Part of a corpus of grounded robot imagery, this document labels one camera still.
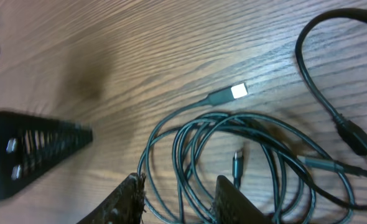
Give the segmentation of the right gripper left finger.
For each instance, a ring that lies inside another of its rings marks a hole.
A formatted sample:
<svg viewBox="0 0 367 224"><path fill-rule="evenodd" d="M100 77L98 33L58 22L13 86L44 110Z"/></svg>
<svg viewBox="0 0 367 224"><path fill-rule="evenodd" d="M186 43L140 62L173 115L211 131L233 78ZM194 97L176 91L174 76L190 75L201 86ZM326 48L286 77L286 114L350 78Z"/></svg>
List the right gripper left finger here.
<svg viewBox="0 0 367 224"><path fill-rule="evenodd" d="M145 206L145 174L130 173L77 224L140 224Z"/></svg>

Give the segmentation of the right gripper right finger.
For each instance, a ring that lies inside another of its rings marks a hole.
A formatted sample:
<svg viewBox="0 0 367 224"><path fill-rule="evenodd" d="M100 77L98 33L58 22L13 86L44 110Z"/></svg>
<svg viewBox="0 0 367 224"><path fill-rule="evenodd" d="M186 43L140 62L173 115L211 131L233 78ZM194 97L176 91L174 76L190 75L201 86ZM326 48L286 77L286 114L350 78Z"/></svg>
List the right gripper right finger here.
<svg viewBox="0 0 367 224"><path fill-rule="evenodd" d="M223 175L216 180L214 211L218 224L272 224L271 219Z"/></svg>

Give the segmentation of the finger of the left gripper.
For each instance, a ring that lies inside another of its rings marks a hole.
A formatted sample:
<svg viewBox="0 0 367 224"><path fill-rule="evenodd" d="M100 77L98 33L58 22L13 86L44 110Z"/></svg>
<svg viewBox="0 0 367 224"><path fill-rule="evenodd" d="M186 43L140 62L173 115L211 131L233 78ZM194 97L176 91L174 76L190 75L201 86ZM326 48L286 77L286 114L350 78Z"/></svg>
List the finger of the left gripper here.
<svg viewBox="0 0 367 224"><path fill-rule="evenodd" d="M0 111L0 201L12 197L92 140L92 130L77 123Z"/></svg>

